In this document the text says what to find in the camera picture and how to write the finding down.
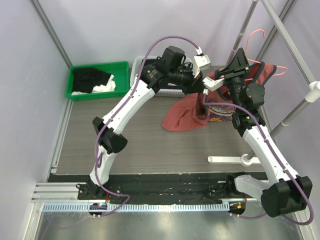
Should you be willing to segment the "red tank top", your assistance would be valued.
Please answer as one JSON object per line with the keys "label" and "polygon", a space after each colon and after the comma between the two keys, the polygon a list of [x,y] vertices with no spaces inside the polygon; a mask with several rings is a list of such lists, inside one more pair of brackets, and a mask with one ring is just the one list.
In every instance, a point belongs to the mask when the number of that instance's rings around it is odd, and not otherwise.
{"label": "red tank top", "polygon": [[[276,73],[277,66],[258,62],[250,66],[245,83],[264,85]],[[235,108],[232,106],[203,105],[202,93],[188,94],[169,109],[162,121],[162,128],[169,132],[185,132],[205,127],[209,122],[232,120]]]}

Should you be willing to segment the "green plastic tray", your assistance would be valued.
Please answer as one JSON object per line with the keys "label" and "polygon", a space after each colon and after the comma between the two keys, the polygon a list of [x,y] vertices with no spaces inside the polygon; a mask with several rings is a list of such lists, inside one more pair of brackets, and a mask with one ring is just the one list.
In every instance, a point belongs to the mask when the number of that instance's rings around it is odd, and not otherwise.
{"label": "green plastic tray", "polygon": [[[116,89],[113,92],[103,93],[92,93],[82,95],[71,95],[73,89],[73,70],[79,68],[96,68],[100,71],[114,75],[113,80],[116,83]],[[123,97],[130,89],[130,78],[129,78],[129,63],[127,61],[110,62],[110,63],[99,63],[89,65],[73,66],[69,70],[69,76],[66,87],[66,98],[72,101],[86,101],[94,99],[105,99]]]}

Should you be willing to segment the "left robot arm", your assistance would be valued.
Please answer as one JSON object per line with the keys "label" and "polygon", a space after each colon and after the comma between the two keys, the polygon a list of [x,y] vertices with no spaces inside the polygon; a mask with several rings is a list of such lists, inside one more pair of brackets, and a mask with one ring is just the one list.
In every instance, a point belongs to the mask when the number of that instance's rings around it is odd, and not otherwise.
{"label": "left robot arm", "polygon": [[162,56],[144,59],[132,88],[104,117],[92,121],[97,133],[94,146],[95,164],[86,183],[87,193],[100,200],[107,192],[113,162],[128,140],[122,132],[133,115],[168,84],[181,87],[183,93],[198,93],[204,89],[203,70],[211,65],[207,55],[197,49],[197,55],[186,61],[185,52],[175,46],[167,47]]}

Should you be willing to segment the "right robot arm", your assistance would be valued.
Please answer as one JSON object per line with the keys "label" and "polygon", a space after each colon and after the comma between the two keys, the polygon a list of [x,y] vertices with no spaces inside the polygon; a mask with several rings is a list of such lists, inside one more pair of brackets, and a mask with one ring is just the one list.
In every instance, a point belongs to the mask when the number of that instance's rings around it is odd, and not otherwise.
{"label": "right robot arm", "polygon": [[221,75],[235,108],[233,127],[254,151],[268,182],[247,174],[239,175],[226,184],[226,193],[233,198],[242,193],[255,198],[272,218],[310,208],[312,181],[307,176],[301,177],[290,166],[271,138],[258,111],[265,102],[265,88],[254,81],[245,82],[249,71],[245,52],[239,48]]}

